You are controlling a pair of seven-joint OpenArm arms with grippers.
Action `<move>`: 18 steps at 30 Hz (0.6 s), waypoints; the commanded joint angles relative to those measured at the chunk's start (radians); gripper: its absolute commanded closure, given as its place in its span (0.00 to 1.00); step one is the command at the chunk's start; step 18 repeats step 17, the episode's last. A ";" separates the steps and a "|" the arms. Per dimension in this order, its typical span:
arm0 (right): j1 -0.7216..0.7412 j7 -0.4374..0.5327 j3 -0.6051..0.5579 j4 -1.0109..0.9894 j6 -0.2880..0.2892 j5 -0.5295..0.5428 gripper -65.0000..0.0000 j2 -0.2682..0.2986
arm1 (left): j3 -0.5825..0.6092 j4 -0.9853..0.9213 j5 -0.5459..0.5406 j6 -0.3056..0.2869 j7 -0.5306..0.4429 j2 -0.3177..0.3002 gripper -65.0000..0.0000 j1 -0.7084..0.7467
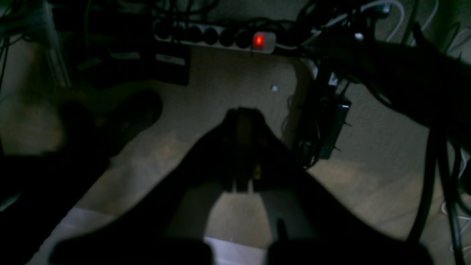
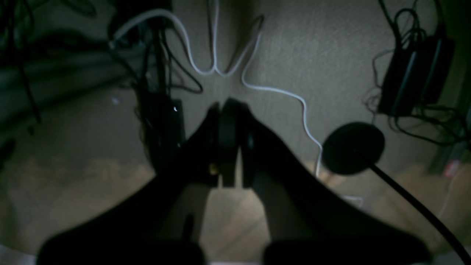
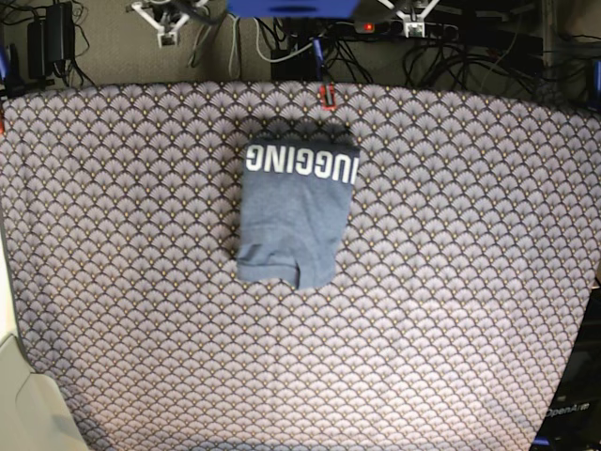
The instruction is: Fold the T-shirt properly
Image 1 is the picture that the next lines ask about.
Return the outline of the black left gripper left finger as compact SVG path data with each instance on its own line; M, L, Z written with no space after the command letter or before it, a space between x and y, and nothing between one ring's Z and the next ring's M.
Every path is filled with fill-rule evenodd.
M216 183L190 206L193 218L184 228L205 229L209 212L224 188L217 171L224 166L225 141L237 124L239 110L227 112L220 125L200 138L182 162L148 195L120 218L94 233L65 240L54 248L53 265L211 265L213 253L202 236L165 236L191 188Z

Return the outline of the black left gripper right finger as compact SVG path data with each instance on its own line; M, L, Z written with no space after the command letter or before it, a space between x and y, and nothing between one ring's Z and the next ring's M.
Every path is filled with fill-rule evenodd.
M390 238L368 226L297 165L257 109L241 109L241 146L248 152L245 185L262 195L284 191L294 200L307 233L289 239L282 220L278 241L269 247L270 265L432 265L420 243Z

